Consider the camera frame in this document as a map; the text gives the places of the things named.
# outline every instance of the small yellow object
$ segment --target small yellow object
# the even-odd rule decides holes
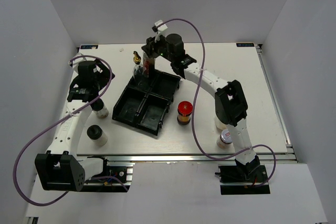
[[[139,65],[140,62],[141,62],[141,57],[140,57],[140,55],[138,54],[137,51],[134,51],[133,54],[134,54],[134,57],[133,57],[133,61],[134,61],[134,63],[137,64],[137,65]]]

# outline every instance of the white wall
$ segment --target white wall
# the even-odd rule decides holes
[[[264,42],[286,0],[51,0],[76,45],[145,43],[159,19],[194,22],[205,42]],[[185,42],[198,42],[181,23]]]
[[[50,0],[0,0],[0,218],[21,223],[26,203],[15,191],[14,160],[31,137],[58,116],[76,53]],[[48,143],[42,137],[24,155],[18,169],[23,191],[30,195],[34,159]]]
[[[329,223],[336,223],[335,17],[336,0],[287,0],[264,44],[295,153],[309,166]]]

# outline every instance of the black divided tray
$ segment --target black divided tray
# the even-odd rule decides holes
[[[158,135],[180,87],[180,77],[156,70],[151,79],[132,77],[113,108],[112,119]]]

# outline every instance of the white table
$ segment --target white table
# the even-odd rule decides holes
[[[174,103],[164,119],[158,136],[111,119],[113,107],[132,76],[133,51],[136,50],[142,55],[141,46],[142,44],[99,45],[98,49],[79,51],[84,55],[98,56],[106,60],[116,77],[102,97],[110,115],[104,120],[98,119],[93,113],[90,115],[80,138],[78,154],[186,155],[200,153],[192,136],[191,124],[180,126],[176,121],[178,104],[184,100],[192,102],[194,98],[196,85],[187,80],[181,80],[180,89],[175,94]],[[201,44],[185,44],[185,50],[201,62]],[[241,82],[248,103],[247,127],[252,144],[266,144],[277,153],[285,153],[287,151],[285,136],[277,119],[256,48],[238,48],[235,43],[206,44],[205,67],[223,79],[229,81],[236,79]],[[173,74],[169,62],[161,57],[157,58],[155,68]],[[214,154],[233,153],[233,146],[224,151],[216,144],[220,131],[214,123],[214,99],[202,89],[197,98],[195,112],[196,133],[203,149]],[[101,126],[109,138],[108,143],[103,147],[96,147],[86,135],[87,128],[93,124]],[[267,152],[262,148],[256,151]]]

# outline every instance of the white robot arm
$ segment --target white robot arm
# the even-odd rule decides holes
[[[198,84],[199,75],[201,74],[200,66],[198,63],[192,63],[184,70],[184,77],[195,84]],[[204,70],[201,82],[201,88],[206,92],[211,94],[213,98],[217,90],[227,86],[229,81],[223,80],[220,77],[215,76],[211,72]],[[241,119],[237,122],[236,126],[227,124],[227,129],[229,130],[232,138],[232,143],[235,148],[235,152],[239,152],[245,148],[251,148],[252,144],[250,137],[248,135],[246,118]],[[247,164],[254,160],[256,153],[253,149],[245,151],[236,156],[236,160],[241,164]]]
[[[186,54],[182,37],[178,34],[164,36],[167,26],[159,26],[161,20],[152,28],[155,37],[146,40],[142,46],[144,55],[148,58],[159,56],[171,63],[173,71],[182,78],[198,84],[201,69],[196,60]],[[215,99],[216,116],[225,124],[231,134],[236,152],[245,148],[250,150],[236,156],[237,166],[249,177],[260,166],[256,153],[252,150],[251,141],[246,127],[247,102],[239,81],[223,80],[209,71],[203,70],[201,88],[207,91]]]
[[[62,118],[71,117],[56,128],[53,142],[45,154],[37,154],[35,166],[44,190],[81,191],[84,182],[103,172],[101,158],[78,158],[77,147],[86,120],[92,111],[98,117],[108,115],[101,99],[78,113],[80,107],[98,96],[109,81],[110,71],[99,60],[86,59],[72,64],[78,75],[70,85]]]

